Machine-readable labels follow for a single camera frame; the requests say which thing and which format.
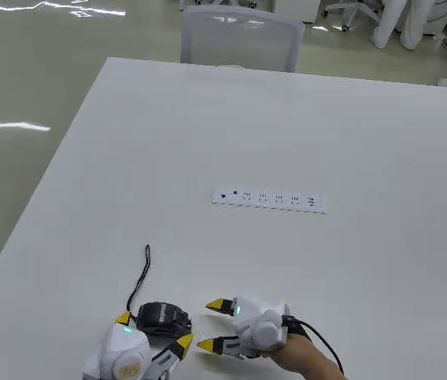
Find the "white pants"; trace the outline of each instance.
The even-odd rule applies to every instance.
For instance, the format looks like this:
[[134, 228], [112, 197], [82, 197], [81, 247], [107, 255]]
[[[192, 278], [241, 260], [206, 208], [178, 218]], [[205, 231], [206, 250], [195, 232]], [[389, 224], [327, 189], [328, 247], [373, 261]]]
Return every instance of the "white pants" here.
[[[406, 24], [400, 35], [401, 44], [409, 50], [416, 48], [422, 39], [423, 28], [429, 18], [430, 9], [436, 0], [411, 0]], [[397, 25], [407, 0], [388, 0], [384, 4], [380, 24], [374, 29], [373, 42], [377, 48], [384, 48]]]

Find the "power strip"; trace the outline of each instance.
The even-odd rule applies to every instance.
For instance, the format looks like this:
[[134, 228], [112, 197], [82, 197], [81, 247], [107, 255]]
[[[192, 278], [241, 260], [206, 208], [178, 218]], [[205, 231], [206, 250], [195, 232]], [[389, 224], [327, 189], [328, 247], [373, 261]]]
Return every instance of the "power strip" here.
[[213, 203], [321, 214], [325, 214], [327, 208], [324, 196], [307, 196], [287, 190], [256, 189], [226, 184], [216, 187]]

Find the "glossy floor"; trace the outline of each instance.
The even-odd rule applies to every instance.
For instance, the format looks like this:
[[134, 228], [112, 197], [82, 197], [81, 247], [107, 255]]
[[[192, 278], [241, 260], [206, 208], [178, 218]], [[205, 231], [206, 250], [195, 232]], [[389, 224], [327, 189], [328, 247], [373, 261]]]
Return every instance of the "glossy floor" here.
[[[393, 36], [379, 51], [370, 22], [344, 34], [338, 22], [307, 27], [299, 72], [423, 84], [447, 76], [433, 38], [409, 52]], [[0, 0], [0, 251], [105, 59], [178, 61], [180, 32], [175, 0]]]

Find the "white cabinet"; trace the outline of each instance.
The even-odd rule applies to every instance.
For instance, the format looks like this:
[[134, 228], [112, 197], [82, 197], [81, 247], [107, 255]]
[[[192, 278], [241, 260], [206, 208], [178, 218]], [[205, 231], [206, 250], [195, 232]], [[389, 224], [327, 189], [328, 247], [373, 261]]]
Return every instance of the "white cabinet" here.
[[274, 13], [288, 20], [315, 22], [320, 0], [275, 0]]

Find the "chair backrest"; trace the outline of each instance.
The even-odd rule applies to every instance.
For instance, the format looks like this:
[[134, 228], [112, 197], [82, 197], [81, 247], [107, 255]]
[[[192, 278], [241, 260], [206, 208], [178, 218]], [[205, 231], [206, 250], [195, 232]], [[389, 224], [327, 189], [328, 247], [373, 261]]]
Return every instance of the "chair backrest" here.
[[237, 6], [190, 6], [183, 14], [181, 62], [293, 73], [304, 35], [300, 21]]

